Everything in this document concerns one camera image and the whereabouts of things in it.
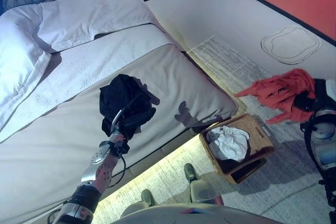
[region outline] gray rug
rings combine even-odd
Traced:
[[[190,52],[190,56],[229,94],[237,93],[257,79],[270,77],[260,66],[212,37]],[[253,97],[236,99],[238,114],[250,113],[265,121],[279,111],[261,106]],[[188,182],[183,165],[192,163],[200,178],[212,182],[227,206],[263,215],[283,223],[328,223],[331,210],[320,178],[303,141],[299,124],[267,125],[276,152],[267,164],[240,185],[231,185],[215,173],[198,137],[156,163],[99,204],[93,223],[111,223],[125,208],[140,200],[148,188],[158,204],[188,202]]]

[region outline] shoe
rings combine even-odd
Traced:
[[[155,206],[154,197],[148,189],[141,192],[141,200],[146,202],[149,207]]]
[[[197,180],[196,172],[192,164],[187,163],[184,165],[184,173],[189,183]]]

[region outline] person's leg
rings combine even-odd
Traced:
[[[136,211],[149,208],[155,205],[153,195],[148,189],[142,191],[141,200],[142,201],[136,202],[130,205],[128,208],[126,208],[120,218],[125,217],[126,215],[130,215]]]
[[[197,179],[194,167],[191,164],[184,165],[185,176],[190,183],[190,195],[192,203],[208,203],[224,205],[222,197],[214,187],[204,179]]]

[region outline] white towel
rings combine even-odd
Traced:
[[[238,162],[246,156],[249,138],[246,131],[227,126],[214,128],[206,134],[210,150],[216,159],[233,159]]]

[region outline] bed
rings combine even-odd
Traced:
[[[0,223],[28,221],[71,196],[108,139],[99,88],[120,73],[147,88],[156,108],[129,142],[127,167],[236,113],[143,0],[29,1],[1,2]]]

